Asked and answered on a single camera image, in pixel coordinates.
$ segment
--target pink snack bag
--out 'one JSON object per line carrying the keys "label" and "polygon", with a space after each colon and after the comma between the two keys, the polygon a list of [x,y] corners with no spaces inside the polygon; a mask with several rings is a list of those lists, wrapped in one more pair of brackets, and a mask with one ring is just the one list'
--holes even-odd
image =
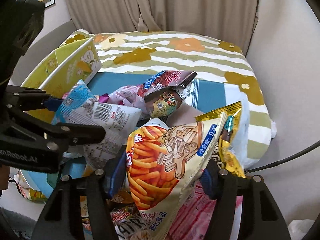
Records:
{"label": "pink snack bag", "polygon": [[[179,209],[170,227],[166,240],[200,240],[207,232],[216,200],[211,200],[198,181],[194,193],[190,194]],[[242,196],[236,200],[236,211],[230,239],[238,238],[242,211]]]}

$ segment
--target white snack bag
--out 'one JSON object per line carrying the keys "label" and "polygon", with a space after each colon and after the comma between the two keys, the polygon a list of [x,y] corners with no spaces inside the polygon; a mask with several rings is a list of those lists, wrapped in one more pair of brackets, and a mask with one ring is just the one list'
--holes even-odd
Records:
{"label": "white snack bag", "polygon": [[63,100],[52,124],[58,122],[101,125],[105,138],[98,144],[83,146],[87,164],[85,173],[103,168],[105,163],[116,157],[129,134],[134,130],[141,110],[129,106],[99,103],[87,86],[79,81],[76,87]]}

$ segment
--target barcode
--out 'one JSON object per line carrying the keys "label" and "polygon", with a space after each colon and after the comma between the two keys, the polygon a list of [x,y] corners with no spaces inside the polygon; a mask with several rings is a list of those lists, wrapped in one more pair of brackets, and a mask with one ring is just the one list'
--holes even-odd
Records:
{"label": "barcode", "polygon": [[112,106],[108,104],[98,104],[96,111],[94,112],[93,118],[107,122],[110,118],[111,110]]}

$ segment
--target blue label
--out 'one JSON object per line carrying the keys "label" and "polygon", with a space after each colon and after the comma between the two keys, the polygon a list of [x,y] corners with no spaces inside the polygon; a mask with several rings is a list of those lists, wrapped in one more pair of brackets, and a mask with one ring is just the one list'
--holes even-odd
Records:
{"label": "blue label", "polygon": [[224,128],[226,130],[228,130],[228,129],[232,130],[232,128],[233,128],[233,117],[231,115],[228,116],[228,119],[227,119],[227,121],[226,121],[226,123],[224,125]]}
{"label": "blue label", "polygon": [[154,76],[148,78],[144,83],[144,88],[149,89],[151,87],[151,84],[156,80],[157,77],[160,77],[164,73],[163,71],[160,71],[158,74],[155,74]]}
{"label": "blue label", "polygon": [[79,80],[72,89],[56,111],[51,122],[53,125],[58,122],[66,122],[66,118],[71,115],[71,112],[81,107],[88,99],[98,101],[82,80]]}
{"label": "blue label", "polygon": [[207,136],[204,138],[203,143],[199,147],[197,151],[197,155],[202,157],[204,155],[205,150],[209,146],[210,142],[212,141],[212,138],[216,134],[216,128],[218,126],[216,124],[211,125],[209,132],[207,133]]}

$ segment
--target white wall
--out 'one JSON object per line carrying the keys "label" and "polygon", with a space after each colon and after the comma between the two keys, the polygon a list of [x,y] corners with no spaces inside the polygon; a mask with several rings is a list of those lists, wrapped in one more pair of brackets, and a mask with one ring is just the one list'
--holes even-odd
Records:
{"label": "white wall", "polygon": [[54,30],[58,26],[70,21],[70,14],[65,0],[54,0],[55,4],[49,6],[44,12],[44,26],[33,43]]}
{"label": "white wall", "polygon": [[[260,0],[247,59],[260,82],[277,135],[256,167],[320,140],[320,23],[305,0]],[[320,212],[320,149],[258,172],[285,219]]]}

